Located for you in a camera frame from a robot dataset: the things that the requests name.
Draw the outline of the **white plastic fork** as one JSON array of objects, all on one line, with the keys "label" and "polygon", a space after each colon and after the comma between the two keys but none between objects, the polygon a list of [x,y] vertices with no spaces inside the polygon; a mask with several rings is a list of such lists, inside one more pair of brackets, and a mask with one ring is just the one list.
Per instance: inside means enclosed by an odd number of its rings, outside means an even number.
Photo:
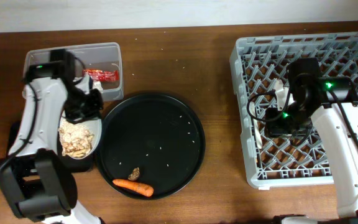
[{"label": "white plastic fork", "polygon": [[[250,109],[251,115],[256,116],[254,102],[250,102],[249,109]],[[263,144],[262,144],[262,138],[261,138],[260,131],[259,131],[258,121],[256,119],[252,119],[252,121],[254,124],[254,134],[255,134],[256,146],[258,149],[262,149]]]}]

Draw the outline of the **black rectangular tray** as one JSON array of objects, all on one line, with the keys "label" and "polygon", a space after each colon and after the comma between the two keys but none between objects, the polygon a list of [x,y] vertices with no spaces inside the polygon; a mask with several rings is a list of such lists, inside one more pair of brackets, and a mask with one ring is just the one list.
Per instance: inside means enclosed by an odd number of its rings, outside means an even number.
[{"label": "black rectangular tray", "polygon": [[[20,121],[16,121],[10,127],[6,154],[8,154],[11,146],[14,144],[14,141],[16,140],[20,128],[20,123],[21,123]],[[60,143],[59,136],[57,137],[57,139],[58,139],[57,140],[58,157],[61,160],[61,162],[65,165],[65,167],[70,170],[70,172],[72,173],[88,172],[93,169],[94,161],[92,155],[89,155],[88,157],[80,160],[73,159],[69,156],[62,156],[63,148]]]}]

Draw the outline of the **clear plastic bin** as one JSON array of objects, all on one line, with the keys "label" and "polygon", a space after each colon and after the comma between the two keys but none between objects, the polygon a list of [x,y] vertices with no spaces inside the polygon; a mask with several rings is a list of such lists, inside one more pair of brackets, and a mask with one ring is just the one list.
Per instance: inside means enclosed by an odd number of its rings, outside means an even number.
[{"label": "clear plastic bin", "polygon": [[79,58],[85,65],[85,69],[102,70],[104,72],[118,71],[119,78],[112,83],[103,82],[101,95],[103,101],[116,101],[124,97],[124,77],[122,71],[121,50],[118,43],[107,42],[98,44],[71,45],[64,47],[52,47],[47,49],[31,50],[25,58],[23,75],[30,65],[47,63],[50,51],[66,49]]}]

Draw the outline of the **grey plate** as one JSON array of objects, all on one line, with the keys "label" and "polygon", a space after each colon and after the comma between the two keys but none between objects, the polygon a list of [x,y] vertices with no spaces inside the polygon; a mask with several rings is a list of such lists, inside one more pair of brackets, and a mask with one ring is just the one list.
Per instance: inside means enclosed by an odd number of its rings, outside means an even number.
[{"label": "grey plate", "polygon": [[92,148],[91,152],[86,156],[86,157],[88,157],[89,155],[91,155],[96,150],[96,148],[97,148],[97,146],[99,144],[99,141],[101,139],[101,133],[102,133],[102,123],[101,123],[100,119],[91,119],[91,120],[88,120],[88,121],[85,121],[85,122],[82,122],[82,123],[78,123],[78,124],[85,125],[89,129],[89,131],[94,134],[94,139],[93,139],[93,142],[92,142],[93,143],[93,148]]}]

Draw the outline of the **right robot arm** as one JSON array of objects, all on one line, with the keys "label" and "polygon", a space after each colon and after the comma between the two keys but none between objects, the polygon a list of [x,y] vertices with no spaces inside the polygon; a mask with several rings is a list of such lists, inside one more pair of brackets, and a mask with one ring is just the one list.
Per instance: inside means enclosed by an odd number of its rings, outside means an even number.
[{"label": "right robot arm", "polygon": [[358,223],[358,96],[349,77],[324,77],[316,58],[287,67],[289,87],[275,91],[266,112],[266,135],[300,137],[315,129],[337,193],[337,223]]}]

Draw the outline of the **orange carrot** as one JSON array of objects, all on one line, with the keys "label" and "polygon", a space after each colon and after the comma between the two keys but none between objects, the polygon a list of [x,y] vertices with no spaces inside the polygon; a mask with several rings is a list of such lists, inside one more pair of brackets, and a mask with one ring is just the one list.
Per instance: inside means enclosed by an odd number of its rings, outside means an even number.
[{"label": "orange carrot", "polygon": [[114,179],[112,182],[116,186],[132,190],[146,197],[151,197],[154,194],[154,188],[147,184],[125,179]]}]

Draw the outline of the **red snack wrapper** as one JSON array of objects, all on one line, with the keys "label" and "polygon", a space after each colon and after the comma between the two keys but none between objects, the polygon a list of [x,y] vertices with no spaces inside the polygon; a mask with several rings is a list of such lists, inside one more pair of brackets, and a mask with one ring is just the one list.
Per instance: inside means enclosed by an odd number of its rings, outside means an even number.
[{"label": "red snack wrapper", "polygon": [[90,76],[96,82],[116,82],[119,81],[119,71],[113,72],[97,70],[97,69],[85,69],[83,75]]}]

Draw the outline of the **white tissue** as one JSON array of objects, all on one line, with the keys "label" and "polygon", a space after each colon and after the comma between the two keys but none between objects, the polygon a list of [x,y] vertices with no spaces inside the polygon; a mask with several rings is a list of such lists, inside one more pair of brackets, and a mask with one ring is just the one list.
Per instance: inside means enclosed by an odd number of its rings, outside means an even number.
[{"label": "white tissue", "polygon": [[92,89],[98,90],[100,93],[103,93],[103,88],[101,82],[93,81]]}]

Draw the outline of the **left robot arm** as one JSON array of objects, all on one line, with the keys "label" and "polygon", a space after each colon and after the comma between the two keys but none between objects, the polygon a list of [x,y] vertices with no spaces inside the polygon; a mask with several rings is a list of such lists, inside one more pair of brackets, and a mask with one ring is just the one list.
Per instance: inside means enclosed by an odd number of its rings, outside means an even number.
[{"label": "left robot arm", "polygon": [[78,201],[75,178],[57,152],[61,118],[73,124],[101,118],[101,93],[89,76],[76,79],[71,52],[54,49],[31,65],[23,81],[26,103],[17,137],[0,159],[0,189],[16,218],[42,223],[102,223]]}]

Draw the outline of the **pile of rice and shells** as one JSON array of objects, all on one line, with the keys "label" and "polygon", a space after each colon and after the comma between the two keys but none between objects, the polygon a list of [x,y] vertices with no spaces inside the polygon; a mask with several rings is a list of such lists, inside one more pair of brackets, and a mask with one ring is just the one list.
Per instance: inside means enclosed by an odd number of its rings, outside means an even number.
[{"label": "pile of rice and shells", "polygon": [[62,145],[62,156],[82,159],[93,148],[94,134],[83,124],[72,124],[64,119],[60,123],[58,134]]}]

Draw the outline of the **round black serving tray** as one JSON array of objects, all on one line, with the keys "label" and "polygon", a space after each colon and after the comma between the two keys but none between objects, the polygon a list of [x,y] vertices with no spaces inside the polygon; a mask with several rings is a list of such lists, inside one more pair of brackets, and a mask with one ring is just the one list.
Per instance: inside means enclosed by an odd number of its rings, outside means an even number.
[{"label": "round black serving tray", "polygon": [[143,93],[124,100],[102,122],[95,161],[105,181],[119,193],[146,197],[119,187],[135,168],[138,182],[154,189],[150,199],[168,197],[188,185],[203,162],[206,142],[196,113],[162,93]]}]

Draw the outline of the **grey dishwasher rack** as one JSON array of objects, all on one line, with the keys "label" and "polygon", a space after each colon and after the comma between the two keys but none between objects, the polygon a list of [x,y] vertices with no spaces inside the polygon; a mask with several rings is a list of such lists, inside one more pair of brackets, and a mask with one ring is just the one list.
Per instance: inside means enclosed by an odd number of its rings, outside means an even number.
[{"label": "grey dishwasher rack", "polygon": [[349,77],[358,94],[358,32],[244,37],[230,56],[234,93],[241,117],[241,143],[248,184],[259,190],[273,187],[331,184],[333,178],[317,132],[293,147],[288,137],[270,138],[258,121],[262,149],[255,143],[248,99],[257,95],[255,110],[262,118],[277,106],[267,96],[277,80],[288,85],[287,66],[301,58],[316,58],[325,77]]}]

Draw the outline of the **brown walnut shell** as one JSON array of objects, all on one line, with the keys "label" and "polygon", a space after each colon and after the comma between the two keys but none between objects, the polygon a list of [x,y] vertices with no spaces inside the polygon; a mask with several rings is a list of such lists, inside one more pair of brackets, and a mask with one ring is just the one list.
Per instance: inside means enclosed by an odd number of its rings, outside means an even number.
[{"label": "brown walnut shell", "polygon": [[140,168],[136,167],[132,173],[128,176],[129,181],[136,181],[140,177]]}]

